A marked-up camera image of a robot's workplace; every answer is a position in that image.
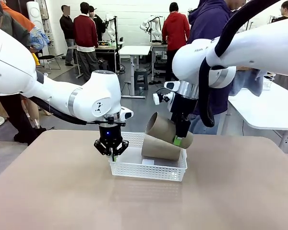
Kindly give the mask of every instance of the white label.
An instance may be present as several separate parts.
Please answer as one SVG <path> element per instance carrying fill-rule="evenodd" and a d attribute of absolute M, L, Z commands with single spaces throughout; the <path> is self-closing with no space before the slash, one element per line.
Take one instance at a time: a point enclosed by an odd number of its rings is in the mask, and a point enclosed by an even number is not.
<path fill-rule="evenodd" d="M 143 159 L 142 160 L 142 164 L 144 164 L 144 165 L 155 165 L 155 161 L 154 160 Z"/>

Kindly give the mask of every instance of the white wall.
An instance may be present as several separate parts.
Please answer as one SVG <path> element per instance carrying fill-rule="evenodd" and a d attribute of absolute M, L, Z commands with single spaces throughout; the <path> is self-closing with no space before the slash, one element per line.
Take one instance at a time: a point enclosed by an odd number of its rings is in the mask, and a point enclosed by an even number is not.
<path fill-rule="evenodd" d="M 74 19 L 80 14 L 80 3 L 84 0 L 46 0 L 49 20 L 54 36 L 57 54 L 66 53 L 67 47 L 64 40 L 63 32 L 60 28 L 60 18 L 62 16 L 61 5 L 71 6 L 71 18 Z M 105 1 L 92 1 L 87 2 L 93 5 L 96 14 L 103 20 L 106 13 L 111 13 L 118 17 L 119 24 L 119 37 L 124 37 L 125 45 L 147 45 L 150 41 L 150 35 L 145 34 L 140 29 L 143 20 L 151 15 L 168 16 L 168 8 L 174 0 L 105 0 Z M 188 9 L 196 8 L 199 0 L 187 1 L 176 0 L 179 5 L 180 12 L 187 14 Z M 280 16 L 280 6 L 284 1 L 280 1 L 264 12 L 251 19 L 252 28 L 260 25 L 267 24 L 270 16 Z"/>

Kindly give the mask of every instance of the black cable sleeve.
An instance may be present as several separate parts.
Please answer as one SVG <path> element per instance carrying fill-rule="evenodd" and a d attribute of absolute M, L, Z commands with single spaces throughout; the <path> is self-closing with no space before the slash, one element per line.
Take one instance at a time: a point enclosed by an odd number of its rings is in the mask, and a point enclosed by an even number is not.
<path fill-rule="evenodd" d="M 198 105 L 200 110 L 200 116 L 203 124 L 206 127 L 215 126 L 215 118 L 212 114 L 211 107 L 209 105 L 209 71 L 211 67 L 207 64 L 206 58 L 203 60 L 199 71 L 199 95 Z"/>
<path fill-rule="evenodd" d="M 219 42 L 215 47 L 218 57 L 221 57 L 229 47 L 237 31 L 251 18 L 279 2 L 280 0 L 250 0 L 240 10 L 238 10 L 226 23 Z"/>
<path fill-rule="evenodd" d="M 57 118 L 63 121 L 76 124 L 76 125 L 82 125 L 82 126 L 85 126 L 87 124 L 86 121 L 83 121 L 76 117 L 62 113 L 61 111 L 52 107 L 51 105 L 49 105 L 47 102 L 43 101 L 42 99 L 39 99 L 37 97 L 30 97 L 29 99 L 35 104 L 37 104 L 39 107 L 45 109 L 46 111 L 50 112 L 51 114 L 53 114 L 54 116 L 56 116 Z"/>

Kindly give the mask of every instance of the black cap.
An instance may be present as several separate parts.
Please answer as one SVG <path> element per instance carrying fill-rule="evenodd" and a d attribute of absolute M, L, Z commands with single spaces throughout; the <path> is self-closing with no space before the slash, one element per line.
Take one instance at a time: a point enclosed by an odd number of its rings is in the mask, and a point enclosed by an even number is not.
<path fill-rule="evenodd" d="M 89 9 L 90 9 L 90 13 L 94 12 L 95 10 L 97 10 L 97 8 L 95 9 L 93 6 L 90 6 Z"/>

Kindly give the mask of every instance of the red jacket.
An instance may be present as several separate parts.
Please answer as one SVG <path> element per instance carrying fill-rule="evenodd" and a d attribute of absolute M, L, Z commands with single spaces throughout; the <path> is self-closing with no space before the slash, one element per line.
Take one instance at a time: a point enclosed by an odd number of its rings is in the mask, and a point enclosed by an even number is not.
<path fill-rule="evenodd" d="M 162 38 L 168 37 L 168 50 L 177 50 L 187 44 L 190 36 L 190 26 L 186 15 L 173 12 L 165 20 L 162 29 Z"/>
<path fill-rule="evenodd" d="M 95 22 L 89 16 L 79 15 L 73 20 L 73 33 L 78 46 L 98 48 Z"/>

